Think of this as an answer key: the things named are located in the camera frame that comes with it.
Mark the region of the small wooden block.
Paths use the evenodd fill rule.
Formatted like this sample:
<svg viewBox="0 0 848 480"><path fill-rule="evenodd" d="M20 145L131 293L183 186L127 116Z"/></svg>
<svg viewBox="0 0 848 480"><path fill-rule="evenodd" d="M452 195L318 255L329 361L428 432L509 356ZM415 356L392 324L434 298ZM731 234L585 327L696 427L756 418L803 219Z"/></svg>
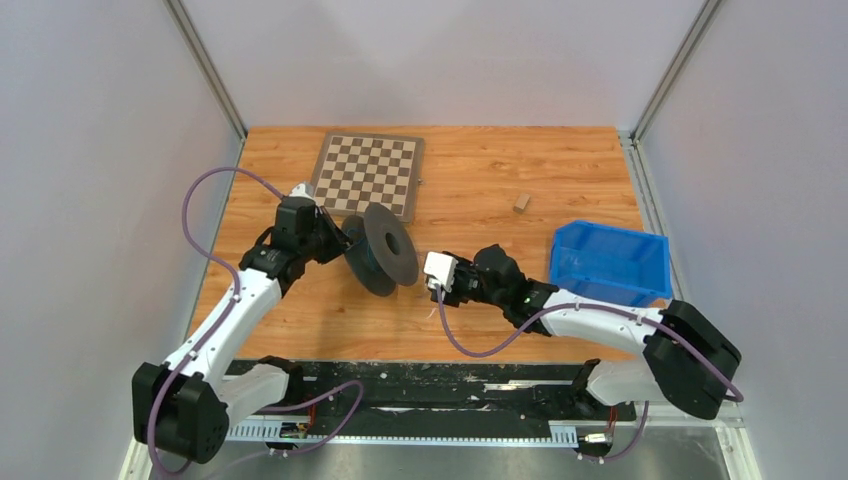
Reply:
<svg viewBox="0 0 848 480"><path fill-rule="evenodd" d="M531 200L531 196L527 193L522 193L518 196L513 205L513 211L519 214L524 213L527 210L529 202Z"/></svg>

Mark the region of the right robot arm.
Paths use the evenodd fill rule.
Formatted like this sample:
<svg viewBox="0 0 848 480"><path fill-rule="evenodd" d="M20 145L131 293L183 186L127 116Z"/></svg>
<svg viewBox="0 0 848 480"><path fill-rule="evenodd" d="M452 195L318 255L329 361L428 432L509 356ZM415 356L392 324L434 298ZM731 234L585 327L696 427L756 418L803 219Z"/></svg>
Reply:
<svg viewBox="0 0 848 480"><path fill-rule="evenodd" d="M657 308L590 299L527 277L498 244L471 260L431 251L423 272L444 328L447 307L465 303L493 306L514 326L501 344L481 352L483 358L523 333L584 339L634 355L627 362L584 363L570 392L573 408L584 417L624 402L666 401L685 414L713 420L724 403L744 399L733 382L741 352L686 301Z"/></svg>

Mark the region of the right aluminium frame post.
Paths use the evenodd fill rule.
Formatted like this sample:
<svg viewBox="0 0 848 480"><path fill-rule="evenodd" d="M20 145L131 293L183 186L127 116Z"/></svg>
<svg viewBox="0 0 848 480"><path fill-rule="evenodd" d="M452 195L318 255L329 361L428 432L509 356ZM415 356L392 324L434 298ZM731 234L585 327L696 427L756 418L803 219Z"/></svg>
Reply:
<svg viewBox="0 0 848 480"><path fill-rule="evenodd" d="M677 80L690 62L695 50L707 34L716 15L725 4L723 0L703 1L657 87L643 109L631 132L633 143L641 142L655 122Z"/></svg>

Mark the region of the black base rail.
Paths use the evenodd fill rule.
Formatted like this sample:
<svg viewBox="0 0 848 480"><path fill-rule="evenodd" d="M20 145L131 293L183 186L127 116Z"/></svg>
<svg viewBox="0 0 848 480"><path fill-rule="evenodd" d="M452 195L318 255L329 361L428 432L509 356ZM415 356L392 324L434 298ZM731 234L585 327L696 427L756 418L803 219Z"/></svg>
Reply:
<svg viewBox="0 0 848 480"><path fill-rule="evenodd" d="M297 363L278 357L234 360L226 376L269 366L287 373L282 399L254 408L267 427L254 434L273 448L296 437L406 441L535 442L551 439L555 421L632 421L624 402L604 406L582 391L577 365L365 362Z"/></svg>

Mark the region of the left aluminium frame post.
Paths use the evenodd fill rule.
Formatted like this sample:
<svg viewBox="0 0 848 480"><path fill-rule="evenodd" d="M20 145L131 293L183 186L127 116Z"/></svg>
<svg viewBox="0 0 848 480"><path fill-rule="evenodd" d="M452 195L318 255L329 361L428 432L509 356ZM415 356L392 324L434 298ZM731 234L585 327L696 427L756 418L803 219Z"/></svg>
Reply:
<svg viewBox="0 0 848 480"><path fill-rule="evenodd" d="M218 72L208 49L204 45L200 32L185 3L181 0L164 0L163 3L168 9L230 127L240 142L244 144L248 136L248 128L226 88L223 78Z"/></svg>

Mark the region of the blue plastic bin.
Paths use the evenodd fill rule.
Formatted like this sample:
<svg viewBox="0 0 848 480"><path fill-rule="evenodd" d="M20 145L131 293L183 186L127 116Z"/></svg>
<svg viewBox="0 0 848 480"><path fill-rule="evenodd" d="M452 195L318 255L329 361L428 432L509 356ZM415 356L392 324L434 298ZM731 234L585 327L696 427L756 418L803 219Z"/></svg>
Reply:
<svg viewBox="0 0 848 480"><path fill-rule="evenodd" d="M548 282L593 300L648 307L673 296L669 240L573 221L553 235Z"/></svg>

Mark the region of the aluminium frame post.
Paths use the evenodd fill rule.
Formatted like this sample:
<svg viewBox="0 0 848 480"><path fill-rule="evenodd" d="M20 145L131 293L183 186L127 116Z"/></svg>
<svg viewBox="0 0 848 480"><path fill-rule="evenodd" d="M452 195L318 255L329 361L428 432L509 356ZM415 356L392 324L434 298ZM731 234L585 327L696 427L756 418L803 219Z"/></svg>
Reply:
<svg viewBox="0 0 848 480"><path fill-rule="evenodd" d="M703 1L657 87L643 109L631 132L633 143L641 142L655 122L677 80L690 62L695 50L707 34L716 15L725 4L723 0Z"/></svg>
<svg viewBox="0 0 848 480"><path fill-rule="evenodd" d="M168 9L230 127L240 142L244 144L248 136L248 128L226 88L223 78L218 72L208 49L204 45L200 32L185 3L181 0L164 0L163 3Z"/></svg>

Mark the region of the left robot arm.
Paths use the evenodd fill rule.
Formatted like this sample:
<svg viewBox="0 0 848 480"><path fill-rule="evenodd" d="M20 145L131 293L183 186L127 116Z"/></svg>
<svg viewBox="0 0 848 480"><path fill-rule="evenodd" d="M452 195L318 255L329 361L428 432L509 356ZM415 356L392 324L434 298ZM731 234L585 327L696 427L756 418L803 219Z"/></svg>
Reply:
<svg viewBox="0 0 848 480"><path fill-rule="evenodd" d="M160 365L142 364L132 378L135 439L149 452L165 451L206 463L228 429L266 406L300 410L306 388L293 363L273 357L234 380L224 376L259 321L305 273L344 253L349 238L306 194L284 197L274 224L239 266L227 293L201 326Z"/></svg>

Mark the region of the dark grey cable spool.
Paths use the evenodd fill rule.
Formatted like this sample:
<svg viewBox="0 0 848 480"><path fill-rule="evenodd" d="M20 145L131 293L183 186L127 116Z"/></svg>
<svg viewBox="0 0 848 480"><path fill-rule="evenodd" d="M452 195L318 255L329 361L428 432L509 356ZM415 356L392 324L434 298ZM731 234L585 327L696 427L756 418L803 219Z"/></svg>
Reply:
<svg viewBox="0 0 848 480"><path fill-rule="evenodd" d="M398 286L413 286L418 254L404 224L387 207L370 203L361 215L349 215L342 230L354 243L344 258L370 293L387 297Z"/></svg>

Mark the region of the wooden chessboard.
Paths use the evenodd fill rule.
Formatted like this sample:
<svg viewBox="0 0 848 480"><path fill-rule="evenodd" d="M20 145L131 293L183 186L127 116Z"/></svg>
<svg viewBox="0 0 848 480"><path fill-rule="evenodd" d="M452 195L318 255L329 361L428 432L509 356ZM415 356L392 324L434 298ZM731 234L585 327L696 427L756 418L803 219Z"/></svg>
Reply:
<svg viewBox="0 0 848 480"><path fill-rule="evenodd" d="M331 214L361 214L381 204L399 221L415 216L425 140L330 131L313 168L314 198Z"/></svg>

